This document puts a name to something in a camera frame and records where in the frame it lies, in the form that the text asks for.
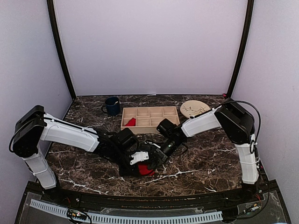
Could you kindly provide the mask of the plain red sock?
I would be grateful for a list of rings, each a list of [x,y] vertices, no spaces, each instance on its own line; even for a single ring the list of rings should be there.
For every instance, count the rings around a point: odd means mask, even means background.
[[[131,118],[124,126],[136,126],[136,119]]]

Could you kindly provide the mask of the red santa sock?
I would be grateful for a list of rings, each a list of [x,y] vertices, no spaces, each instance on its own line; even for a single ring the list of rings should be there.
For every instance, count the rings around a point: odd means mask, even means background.
[[[148,169],[147,164],[138,163],[137,165],[141,176],[152,176],[155,174],[154,169]]]

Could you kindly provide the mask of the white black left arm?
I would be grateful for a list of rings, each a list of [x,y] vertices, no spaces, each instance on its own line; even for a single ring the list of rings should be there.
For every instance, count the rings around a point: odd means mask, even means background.
[[[46,113],[43,106],[36,105],[16,123],[9,151],[26,162],[55,203],[63,203],[66,193],[58,187],[59,181],[38,146],[40,141],[57,142],[99,154],[111,159],[128,175],[139,175],[137,163],[148,159],[147,152],[127,152],[131,146],[139,144],[128,128],[118,133],[106,133],[62,121]]]

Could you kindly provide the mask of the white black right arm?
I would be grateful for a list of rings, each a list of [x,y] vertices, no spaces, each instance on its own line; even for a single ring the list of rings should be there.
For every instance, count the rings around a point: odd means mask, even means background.
[[[254,116],[243,108],[242,104],[244,101],[229,98],[218,107],[192,116],[179,125],[173,124],[169,119],[163,119],[158,124],[157,130],[167,140],[162,144],[151,144],[154,148],[152,168],[156,169],[164,164],[188,138],[221,128],[237,149],[242,182],[247,184],[239,191],[238,198],[244,203],[249,202],[256,196],[256,188],[253,185],[259,178],[256,146],[260,128],[255,128]]]

